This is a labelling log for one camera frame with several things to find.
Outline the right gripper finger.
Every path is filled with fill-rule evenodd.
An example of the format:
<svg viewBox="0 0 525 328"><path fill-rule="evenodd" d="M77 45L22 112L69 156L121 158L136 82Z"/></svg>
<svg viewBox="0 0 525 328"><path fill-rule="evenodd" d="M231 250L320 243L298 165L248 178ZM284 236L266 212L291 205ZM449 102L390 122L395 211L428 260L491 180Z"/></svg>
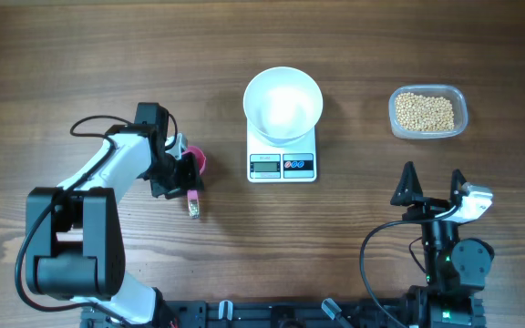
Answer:
<svg viewBox="0 0 525 328"><path fill-rule="evenodd" d="M465 195L463 185L467 183L464 175L459 169L454 169L450 181L450 198L451 205L460 205L462 197Z"/></svg>
<svg viewBox="0 0 525 328"><path fill-rule="evenodd" d="M408 161L404 165L390 204L393 206L410 206L423 201L423 190L417 177L416 168L412 161Z"/></svg>

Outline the pink measuring scoop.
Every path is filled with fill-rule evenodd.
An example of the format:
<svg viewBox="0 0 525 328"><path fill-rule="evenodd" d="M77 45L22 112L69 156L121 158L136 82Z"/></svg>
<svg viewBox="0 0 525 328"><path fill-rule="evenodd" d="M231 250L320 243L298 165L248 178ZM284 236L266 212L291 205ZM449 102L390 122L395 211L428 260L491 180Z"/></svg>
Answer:
<svg viewBox="0 0 525 328"><path fill-rule="evenodd" d="M195 146L188 146L185 153L191 153L198 163L199 174L202 175L206 167L206 156L203 151ZM197 190L189 190L187 192L188 209L192 219L198 219L201 215L199 193Z"/></svg>

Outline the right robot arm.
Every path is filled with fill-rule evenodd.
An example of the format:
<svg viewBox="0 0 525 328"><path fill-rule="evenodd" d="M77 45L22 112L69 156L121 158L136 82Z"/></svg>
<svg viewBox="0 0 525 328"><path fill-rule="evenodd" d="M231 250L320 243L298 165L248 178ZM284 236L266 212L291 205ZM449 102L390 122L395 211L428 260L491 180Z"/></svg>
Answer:
<svg viewBox="0 0 525 328"><path fill-rule="evenodd" d="M399 302L405 327L483 327L482 301L495 252L486 242L459 237L458 228L479 219L492 205L493 193L453 171L447 200L426 197L414 163L405 164L390 204L407 212L402 221L421 227L427 284L412 286Z"/></svg>

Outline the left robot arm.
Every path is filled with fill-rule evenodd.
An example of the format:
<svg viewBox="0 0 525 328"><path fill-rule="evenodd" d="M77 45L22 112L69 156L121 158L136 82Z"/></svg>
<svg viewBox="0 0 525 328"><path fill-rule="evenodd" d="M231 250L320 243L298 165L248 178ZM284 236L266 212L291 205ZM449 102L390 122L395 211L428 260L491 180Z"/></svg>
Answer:
<svg viewBox="0 0 525 328"><path fill-rule="evenodd" d="M162 292L126 271L118 204L137 179L153 197L184 197L200 215L205 158L188 146L158 103L140 103L134 120L117 120L99 152L73 177L35 188L26 199L26 237L15 287L46 313L79 309L83 327L202 327L204 302L166 302Z"/></svg>

